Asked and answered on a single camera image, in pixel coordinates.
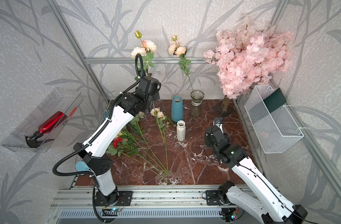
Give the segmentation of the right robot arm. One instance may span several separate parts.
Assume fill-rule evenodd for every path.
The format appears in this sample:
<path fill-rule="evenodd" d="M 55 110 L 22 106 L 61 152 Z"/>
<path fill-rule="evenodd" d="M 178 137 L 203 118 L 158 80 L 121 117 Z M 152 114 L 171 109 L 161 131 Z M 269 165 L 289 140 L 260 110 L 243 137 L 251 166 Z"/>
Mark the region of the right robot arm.
<path fill-rule="evenodd" d="M 283 196 L 258 170 L 246 150 L 230 143 L 230 137 L 215 125 L 205 130 L 205 146 L 214 157 L 237 174 L 255 194 L 255 197 L 226 181 L 219 188 L 224 204 L 235 204 L 261 224 L 301 224 L 308 212 Z"/>

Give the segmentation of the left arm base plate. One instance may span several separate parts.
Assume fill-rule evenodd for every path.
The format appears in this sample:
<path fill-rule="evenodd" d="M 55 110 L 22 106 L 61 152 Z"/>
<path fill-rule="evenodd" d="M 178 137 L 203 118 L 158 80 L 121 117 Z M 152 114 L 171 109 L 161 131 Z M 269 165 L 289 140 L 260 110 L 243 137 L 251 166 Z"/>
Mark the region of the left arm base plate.
<path fill-rule="evenodd" d="M 109 196 L 104 196 L 100 192 L 96 192 L 93 199 L 95 206 L 130 206 L 133 191 L 118 191 L 111 193 Z"/>

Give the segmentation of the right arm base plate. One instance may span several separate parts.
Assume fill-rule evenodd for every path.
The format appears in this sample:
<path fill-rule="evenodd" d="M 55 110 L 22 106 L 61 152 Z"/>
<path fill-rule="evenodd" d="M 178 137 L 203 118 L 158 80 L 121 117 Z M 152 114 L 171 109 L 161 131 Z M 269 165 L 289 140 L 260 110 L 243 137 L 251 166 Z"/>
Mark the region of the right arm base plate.
<path fill-rule="evenodd" d="M 221 206 L 221 205 L 229 205 L 228 203 L 225 203 L 222 201 L 219 192 L 217 190 L 206 190 L 206 196 L 205 199 L 207 201 L 208 206 Z"/>

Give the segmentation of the cream pink rose stem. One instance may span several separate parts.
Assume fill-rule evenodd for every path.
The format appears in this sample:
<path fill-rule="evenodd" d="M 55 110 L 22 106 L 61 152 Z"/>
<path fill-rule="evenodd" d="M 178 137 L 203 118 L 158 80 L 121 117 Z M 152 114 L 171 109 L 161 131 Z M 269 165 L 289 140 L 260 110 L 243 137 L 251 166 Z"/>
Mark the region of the cream pink rose stem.
<path fill-rule="evenodd" d="M 171 36 L 171 44 L 168 47 L 168 54 L 175 55 L 179 57 L 178 65 L 180 66 L 181 70 L 187 76 L 189 84 L 191 86 L 191 90 L 194 91 L 193 84 L 190 79 L 190 69 L 189 66 L 191 65 L 191 60 L 186 58 L 187 48 L 185 46 L 181 46 L 180 42 L 178 41 L 177 35 Z"/>

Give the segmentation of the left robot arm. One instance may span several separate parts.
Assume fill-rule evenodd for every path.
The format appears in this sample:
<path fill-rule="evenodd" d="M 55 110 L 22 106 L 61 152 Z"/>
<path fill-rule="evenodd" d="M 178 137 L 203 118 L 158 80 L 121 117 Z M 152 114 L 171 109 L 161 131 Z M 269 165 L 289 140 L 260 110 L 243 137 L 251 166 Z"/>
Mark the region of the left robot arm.
<path fill-rule="evenodd" d="M 111 173 L 113 162 L 106 156 L 107 148 L 136 115 L 148 112 L 152 102 L 160 98 L 161 83 L 153 77 L 142 76 L 131 87 L 136 89 L 135 92 L 130 93 L 129 89 L 121 92 L 109 108 L 109 116 L 96 132 L 83 143 L 77 143 L 74 152 L 53 167 L 53 174 L 57 176 L 80 175 L 80 171 L 61 173 L 57 170 L 62 163 L 79 155 L 89 168 L 83 173 L 93 178 L 95 189 L 98 190 L 93 197 L 102 200 L 105 205 L 111 205 L 119 198 Z"/>

